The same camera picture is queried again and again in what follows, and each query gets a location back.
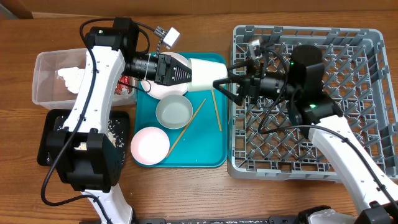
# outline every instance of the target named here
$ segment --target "wooden chopstick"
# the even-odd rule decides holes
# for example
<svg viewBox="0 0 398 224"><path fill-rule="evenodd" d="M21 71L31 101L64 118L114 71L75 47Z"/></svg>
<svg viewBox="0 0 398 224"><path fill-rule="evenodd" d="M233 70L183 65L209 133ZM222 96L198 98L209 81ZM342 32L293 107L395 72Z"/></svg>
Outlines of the wooden chopstick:
<svg viewBox="0 0 398 224"><path fill-rule="evenodd" d="M216 108L216 116L217 116L217 121L218 121L218 128L220 129L220 131L223 131L222 128L221 128L220 117L218 116L218 108L217 108L216 97L214 96L214 90L211 90L211 94L213 95L214 108Z"/></svg>
<svg viewBox="0 0 398 224"><path fill-rule="evenodd" d="M188 122L187 125L185 125L184 130L182 130L180 136L177 138L177 140L175 140L173 146L170 148L169 153L167 153L166 158L170 155L170 153L173 151L175 145L177 145L178 141L180 140L180 138L182 137L182 135L184 134L184 132L187 130L187 128L189 127L189 125L192 123L193 119L195 118L195 116L197 115L197 113L199 112L200 108L203 106L203 104L205 103L206 98L203 100L203 102L201 103L201 105L198 107L198 109L196 110L196 112L193 114L191 120Z"/></svg>

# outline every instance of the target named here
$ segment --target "wooden table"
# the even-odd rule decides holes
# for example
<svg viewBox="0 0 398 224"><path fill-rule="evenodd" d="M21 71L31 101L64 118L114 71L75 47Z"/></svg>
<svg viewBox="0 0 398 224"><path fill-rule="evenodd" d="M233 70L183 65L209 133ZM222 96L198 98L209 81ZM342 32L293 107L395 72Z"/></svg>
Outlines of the wooden table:
<svg viewBox="0 0 398 224"><path fill-rule="evenodd" d="M398 90L397 11L232 14L227 16L135 17L152 27L176 27L181 39L173 51L216 52L229 58L233 29L239 24L358 27L380 30L386 41L394 88ZM78 223L96 219L87 200L49 207L40 199L48 167L36 163L47 110L32 103L37 54L83 47L78 34L86 19L0 21L0 222ZM150 35L151 50L157 38ZM135 106L122 108L134 127ZM231 178L217 169L148 169L129 154L120 186L139 218L254 218L296 215L317 205L355 215L341 184L322 181L262 181ZM47 197L55 202L78 195L55 174Z"/></svg>

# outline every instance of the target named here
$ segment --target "blue tray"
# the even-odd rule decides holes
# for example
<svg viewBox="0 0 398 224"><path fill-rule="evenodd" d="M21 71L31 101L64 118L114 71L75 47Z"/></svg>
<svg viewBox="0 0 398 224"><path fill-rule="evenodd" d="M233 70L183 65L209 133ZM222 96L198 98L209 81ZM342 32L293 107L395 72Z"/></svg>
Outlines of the blue tray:
<svg viewBox="0 0 398 224"><path fill-rule="evenodd" d="M179 54L185 58L225 63L221 55L214 53ZM228 153L227 97L215 90L218 114L223 130L220 132L211 91L187 92L184 96L191 101L194 112L198 109L203 99L206 98L206 101L168 158L153 166L146 166L136 161L140 166L218 167L225 162ZM147 93L138 91L134 133L146 127L160 128L168 135L171 147L183 128L176 130L167 129L157 121L155 110L158 102L159 100L149 96Z"/></svg>

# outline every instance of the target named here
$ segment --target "metal grid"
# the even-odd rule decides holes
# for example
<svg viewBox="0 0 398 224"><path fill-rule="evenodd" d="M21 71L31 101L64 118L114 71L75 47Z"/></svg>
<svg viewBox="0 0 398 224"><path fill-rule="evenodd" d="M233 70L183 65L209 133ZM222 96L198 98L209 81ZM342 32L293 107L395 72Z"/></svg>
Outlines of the metal grid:
<svg viewBox="0 0 398 224"><path fill-rule="evenodd" d="M397 178L394 151L398 143L394 141L397 112L381 34L368 29L237 26L231 63L246 59L247 42L257 35L275 43L276 51L286 63L297 45L312 44L322 50L326 68L324 90L344 111L358 141L378 166L390 177ZM267 69L278 71L282 64L270 57ZM243 75L246 71L242 68L234 72ZM230 87L236 92L237 86ZM246 98L243 106L231 105L229 173L236 178L338 181L324 155L298 129L270 135L257 133L271 103L260 98L256 105L250 105ZM272 110L264 125L267 129L291 125L286 106L283 102Z"/></svg>

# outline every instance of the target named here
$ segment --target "transparent container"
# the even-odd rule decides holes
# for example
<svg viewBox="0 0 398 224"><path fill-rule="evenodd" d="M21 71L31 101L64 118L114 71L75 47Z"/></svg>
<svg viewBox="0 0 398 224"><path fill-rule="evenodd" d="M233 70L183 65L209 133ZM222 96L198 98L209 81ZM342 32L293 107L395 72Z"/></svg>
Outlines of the transparent container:
<svg viewBox="0 0 398 224"><path fill-rule="evenodd" d="M32 101L49 110L72 109L77 94L65 87L65 81L58 75L61 68L85 68L86 49L58 50L42 52L36 58L33 74ZM130 88L126 95L114 95L112 106L133 105L136 103L137 93Z"/></svg>

